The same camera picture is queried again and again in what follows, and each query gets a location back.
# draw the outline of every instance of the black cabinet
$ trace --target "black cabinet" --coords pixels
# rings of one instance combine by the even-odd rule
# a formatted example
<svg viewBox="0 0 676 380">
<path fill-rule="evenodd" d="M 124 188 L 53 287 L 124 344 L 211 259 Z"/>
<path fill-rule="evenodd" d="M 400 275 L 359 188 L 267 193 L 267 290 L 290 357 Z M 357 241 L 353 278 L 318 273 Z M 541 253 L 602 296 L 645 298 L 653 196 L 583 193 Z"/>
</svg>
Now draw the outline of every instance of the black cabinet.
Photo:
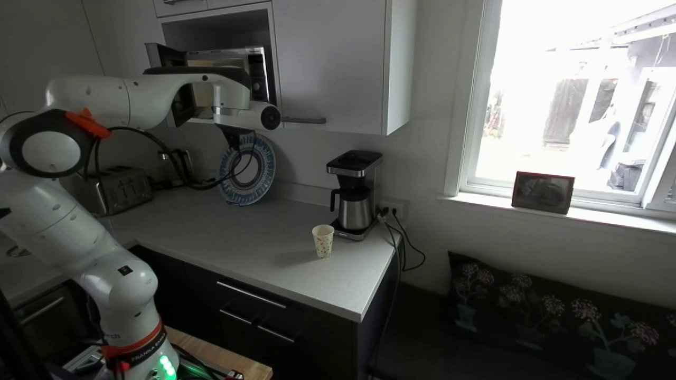
<svg viewBox="0 0 676 380">
<path fill-rule="evenodd" d="M 167 326 L 236 350 L 290 380 L 359 380 L 380 333 L 386 285 L 354 323 L 224 278 L 146 247 L 130 247 L 157 275 L 156 303 Z"/>
<path fill-rule="evenodd" d="M 15 306 L 13 316 L 23 330 L 27 347 L 44 365 L 58 368 L 98 338 L 92 323 L 94 306 L 73 281 Z M 13 378 L 1 363 L 1 354 L 0 378 Z"/>
</svg>

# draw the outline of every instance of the black cable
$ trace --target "black cable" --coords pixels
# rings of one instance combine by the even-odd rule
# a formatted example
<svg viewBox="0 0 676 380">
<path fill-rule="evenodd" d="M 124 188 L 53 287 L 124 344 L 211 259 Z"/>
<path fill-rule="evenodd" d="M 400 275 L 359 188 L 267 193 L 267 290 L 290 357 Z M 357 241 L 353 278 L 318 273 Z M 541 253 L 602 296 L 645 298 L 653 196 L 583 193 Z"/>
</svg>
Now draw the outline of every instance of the black cable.
<svg viewBox="0 0 676 380">
<path fill-rule="evenodd" d="M 405 245 L 405 241 L 400 241 L 400 245 L 398 245 L 398 250 L 400 250 L 400 273 L 408 273 L 408 245 Z"/>
<path fill-rule="evenodd" d="M 85 166 L 82 166 L 85 179 L 91 176 L 91 174 L 89 174 L 89 166 L 91 166 L 92 151 L 94 151 L 97 143 L 98 143 L 98 139 L 92 142 L 92 146 L 91 146 L 91 150 L 89 150 L 89 155 L 86 155 L 86 160 L 85 160 Z"/>
<path fill-rule="evenodd" d="M 98 148 L 100 148 L 100 139 L 94 139 L 92 142 L 92 148 L 91 148 L 91 155 L 92 155 L 92 177 L 97 184 L 100 184 L 100 162 L 98 162 Z M 104 204 L 106 204 L 106 212 L 107 212 L 107 194 L 104 193 L 104 188 L 98 188 L 98 194 L 104 199 Z"/>
<path fill-rule="evenodd" d="M 402 238 L 402 232 L 398 227 L 390 226 L 388 221 L 382 221 L 382 226 L 390 232 L 390 237 L 392 232 L 397 232 Z M 398 269 L 405 273 L 405 262 L 408 262 L 405 241 L 398 241 L 397 245 L 397 241 L 392 238 L 392 247 L 397 250 Z"/>
<path fill-rule="evenodd" d="M 392 214 L 392 217 L 394 217 L 397 226 L 398 226 L 398 227 L 400 227 L 400 232 L 402 232 L 402 241 L 405 241 L 405 245 L 410 245 L 410 247 L 420 255 L 420 262 L 417 262 L 417 264 L 414 264 L 414 265 L 410 265 L 410 269 L 402 269 L 402 273 L 410 273 L 410 271 L 415 271 L 415 269 L 424 265 L 424 262 L 427 262 L 427 253 L 424 253 L 423 250 L 417 250 L 417 247 L 410 241 L 410 237 L 408 237 L 405 227 L 400 226 L 400 221 L 398 221 L 397 214 Z"/>
<path fill-rule="evenodd" d="M 19 110 L 19 111 L 8 111 L 0 119 L 0 122 L 6 122 L 11 117 L 16 117 L 16 113 L 30 113 L 32 110 Z"/>
<path fill-rule="evenodd" d="M 388 230 L 388 234 L 390 234 L 390 238 L 392 238 L 394 251 L 398 251 L 398 250 L 397 250 L 394 234 L 392 234 L 392 230 L 397 230 L 397 227 L 392 227 L 392 226 L 388 226 L 388 223 L 383 223 L 383 227 Z M 380 330 L 380 333 L 378 333 L 378 338 L 376 338 L 376 347 L 374 347 L 374 354 L 371 354 L 370 371 L 376 374 L 376 375 L 380 375 L 380 374 L 378 374 L 380 348 L 382 348 L 383 336 L 386 336 L 386 331 L 388 331 L 390 319 L 392 319 L 392 314 L 394 314 L 398 278 L 400 278 L 400 265 L 398 265 L 398 264 L 400 264 L 400 262 L 394 259 L 394 282 L 392 282 L 390 303 L 388 303 L 388 308 L 386 308 L 386 314 L 383 314 L 383 320 L 382 320 L 382 330 Z"/>
<path fill-rule="evenodd" d="M 156 143 L 156 146 L 161 148 L 161 151 L 167 155 L 167 159 L 171 160 L 171 166 L 173 166 L 173 171 L 179 176 L 179 179 L 183 182 L 183 185 L 188 185 L 188 188 L 192 188 L 192 190 L 208 190 L 208 188 L 215 188 L 215 185 L 220 185 L 220 184 L 224 184 L 226 179 L 231 177 L 231 171 L 229 171 L 229 174 L 224 174 L 224 176 L 220 176 L 218 179 L 213 179 L 213 182 L 208 182 L 208 184 L 196 184 L 196 179 L 192 179 L 192 176 L 190 176 L 190 171 L 188 171 L 188 165 L 186 165 L 183 160 L 179 160 L 175 155 L 171 155 L 169 146 L 165 146 L 157 137 L 153 137 L 153 135 L 150 135 L 150 133 L 146 133 L 146 130 L 138 130 L 138 129 L 129 129 L 129 126 L 112 126 L 109 130 L 129 130 L 129 133 L 142 135 L 142 137 L 150 139 L 152 143 Z M 254 146 L 250 146 L 250 150 L 249 150 L 249 151 L 236 150 L 239 157 L 236 157 L 236 162 L 231 165 L 231 169 L 239 166 L 239 160 L 240 160 L 242 155 L 249 155 L 249 160 L 246 160 L 246 165 L 244 165 L 240 171 L 236 171 L 233 176 L 239 176 L 239 174 L 242 174 L 242 171 L 249 169 L 249 165 L 250 165 L 250 160 L 254 160 L 255 143 L 258 143 L 258 137 L 255 137 L 255 133 L 254 133 Z M 94 176 L 97 176 L 97 179 L 98 179 L 98 176 L 100 176 L 100 166 L 98 166 L 98 139 L 97 139 L 94 146 L 92 146 L 92 162 L 94 162 Z"/>
</svg>

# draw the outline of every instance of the microwave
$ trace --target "microwave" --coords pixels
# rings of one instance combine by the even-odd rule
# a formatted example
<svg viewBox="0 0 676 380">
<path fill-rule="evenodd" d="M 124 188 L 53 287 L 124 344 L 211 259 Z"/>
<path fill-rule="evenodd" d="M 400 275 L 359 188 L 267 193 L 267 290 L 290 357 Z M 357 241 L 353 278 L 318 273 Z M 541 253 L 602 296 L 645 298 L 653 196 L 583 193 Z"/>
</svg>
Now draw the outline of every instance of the microwave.
<svg viewBox="0 0 676 380">
<path fill-rule="evenodd" d="M 277 103 L 273 62 L 266 47 L 236 47 L 215 50 L 175 50 L 156 43 L 146 45 L 152 68 L 220 68 L 242 69 L 250 78 L 250 99 Z M 183 124 L 188 119 L 213 113 L 213 86 L 190 85 L 179 88 L 171 103 L 175 124 Z"/>
</svg>

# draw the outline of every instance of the floor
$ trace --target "floor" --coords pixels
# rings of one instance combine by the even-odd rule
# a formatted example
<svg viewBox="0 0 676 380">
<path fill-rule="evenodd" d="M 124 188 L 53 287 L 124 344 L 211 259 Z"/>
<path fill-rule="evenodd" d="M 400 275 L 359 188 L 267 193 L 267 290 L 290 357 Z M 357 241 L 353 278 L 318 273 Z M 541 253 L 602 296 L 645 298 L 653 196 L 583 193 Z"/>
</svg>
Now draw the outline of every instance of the floor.
<svg viewBox="0 0 676 380">
<path fill-rule="evenodd" d="M 454 336 L 444 326 L 444 298 L 408 285 L 397 290 L 374 365 L 374 380 L 589 380 L 526 350 Z"/>
</svg>

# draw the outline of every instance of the window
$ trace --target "window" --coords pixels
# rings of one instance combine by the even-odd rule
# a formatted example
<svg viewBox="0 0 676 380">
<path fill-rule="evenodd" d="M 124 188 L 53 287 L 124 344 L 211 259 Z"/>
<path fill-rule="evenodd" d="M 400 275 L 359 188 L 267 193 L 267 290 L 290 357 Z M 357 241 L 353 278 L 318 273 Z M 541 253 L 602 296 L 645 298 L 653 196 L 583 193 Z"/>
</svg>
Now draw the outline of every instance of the window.
<svg viewBox="0 0 676 380">
<path fill-rule="evenodd" d="M 486 0 L 461 190 L 536 171 L 574 204 L 676 212 L 674 99 L 676 3 Z"/>
</svg>

